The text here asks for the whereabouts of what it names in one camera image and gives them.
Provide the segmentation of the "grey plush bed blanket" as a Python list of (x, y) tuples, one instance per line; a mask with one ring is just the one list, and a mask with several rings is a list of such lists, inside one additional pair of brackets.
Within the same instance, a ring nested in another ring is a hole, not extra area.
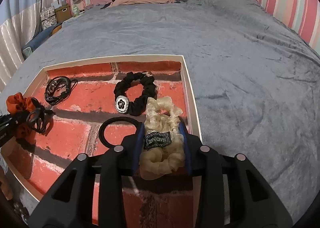
[(319, 192), (319, 56), (256, 0), (92, 8), (20, 66), (1, 102), (45, 65), (147, 53), (184, 56), (204, 142), (247, 153), (298, 221)]

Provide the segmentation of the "black scrunchie with flower charm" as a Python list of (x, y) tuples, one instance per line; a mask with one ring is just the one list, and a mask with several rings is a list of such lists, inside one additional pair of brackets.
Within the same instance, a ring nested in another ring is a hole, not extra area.
[(114, 107), (118, 113), (140, 116), (148, 98), (156, 98), (155, 78), (149, 71), (129, 72), (114, 88)]

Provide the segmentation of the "cream organza scrunchie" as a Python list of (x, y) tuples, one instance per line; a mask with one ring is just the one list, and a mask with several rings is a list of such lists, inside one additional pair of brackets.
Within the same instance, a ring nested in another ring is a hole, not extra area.
[(179, 130), (183, 110), (171, 97), (148, 98), (139, 172), (144, 180), (172, 174), (185, 165), (184, 137)]

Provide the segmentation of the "black hair tie red balls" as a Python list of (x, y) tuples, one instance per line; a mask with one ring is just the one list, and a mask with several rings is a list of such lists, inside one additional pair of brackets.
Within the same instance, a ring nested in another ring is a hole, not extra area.
[(142, 123), (131, 117), (113, 117), (101, 124), (98, 130), (100, 143), (108, 149), (120, 145), (123, 138), (135, 134)]

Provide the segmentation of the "cream satin curtain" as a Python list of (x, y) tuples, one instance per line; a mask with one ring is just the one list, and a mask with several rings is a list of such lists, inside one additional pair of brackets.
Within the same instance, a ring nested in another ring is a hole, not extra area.
[(40, 12), (55, 0), (41, 0), (1, 21), (1, 90), (24, 62), (21, 47), (41, 28)]

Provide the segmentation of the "blue folded cloth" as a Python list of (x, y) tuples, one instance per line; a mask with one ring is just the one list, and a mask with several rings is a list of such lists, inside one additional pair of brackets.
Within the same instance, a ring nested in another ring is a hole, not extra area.
[(62, 23), (58, 23), (57, 25), (50, 26), (38, 33), (32, 40), (22, 47), (21, 51), (23, 58), (26, 60), (40, 45), (52, 36), (54, 30), (60, 30), (61, 28)]

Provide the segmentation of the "orange fabric scrunchie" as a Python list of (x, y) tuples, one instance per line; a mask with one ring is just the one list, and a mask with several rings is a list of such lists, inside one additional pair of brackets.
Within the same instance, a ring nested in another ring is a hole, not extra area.
[(18, 92), (7, 98), (6, 105), (7, 111), (12, 116), (17, 116), (17, 121), (20, 123), (15, 130), (15, 138), (25, 138), (31, 133), (31, 129), (26, 123), (26, 118), (35, 109), (35, 106), (31, 101), (31, 96), (23, 97), (22, 93)]

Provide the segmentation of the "black hair claw clip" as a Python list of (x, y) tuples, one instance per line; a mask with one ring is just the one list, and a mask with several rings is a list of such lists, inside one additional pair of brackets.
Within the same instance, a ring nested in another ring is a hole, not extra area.
[(27, 116), (26, 123), (31, 130), (43, 134), (46, 131), (48, 120), (52, 118), (54, 112), (51, 109), (46, 109), (34, 97), (31, 98), (31, 102), (35, 109)]

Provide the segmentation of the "patterned fabric bag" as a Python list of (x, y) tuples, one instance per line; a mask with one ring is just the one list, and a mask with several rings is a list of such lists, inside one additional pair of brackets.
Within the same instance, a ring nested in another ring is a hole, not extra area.
[(40, 19), (43, 30), (46, 30), (47, 28), (56, 25), (57, 18), (55, 14), (55, 9), (52, 6), (47, 9), (43, 9), (40, 12)]

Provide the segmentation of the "brown storage box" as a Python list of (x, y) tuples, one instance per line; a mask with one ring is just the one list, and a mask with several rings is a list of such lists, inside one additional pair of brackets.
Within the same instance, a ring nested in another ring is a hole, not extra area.
[(72, 17), (69, 4), (63, 5), (55, 9), (55, 15), (58, 23), (63, 23), (64, 21)]

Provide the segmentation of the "beige jewelry tray brick lining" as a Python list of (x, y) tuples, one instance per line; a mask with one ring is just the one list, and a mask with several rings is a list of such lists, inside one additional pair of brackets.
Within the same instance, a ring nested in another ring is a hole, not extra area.
[[(79, 154), (104, 154), (107, 148), (99, 140), (103, 123), (104, 137), (112, 145), (135, 133), (130, 115), (115, 106), (114, 88), (129, 72), (152, 75), (157, 98), (171, 98), (181, 109), (180, 121), (188, 132), (201, 135), (189, 71), (181, 55), (107, 56), (43, 67), (22, 92), (53, 112), (47, 131), (11, 139), (1, 150), (14, 179), (29, 196), (41, 200)], [(128, 227), (193, 227), (193, 185), (184, 169), (154, 181), (139, 174), (124, 178)]]

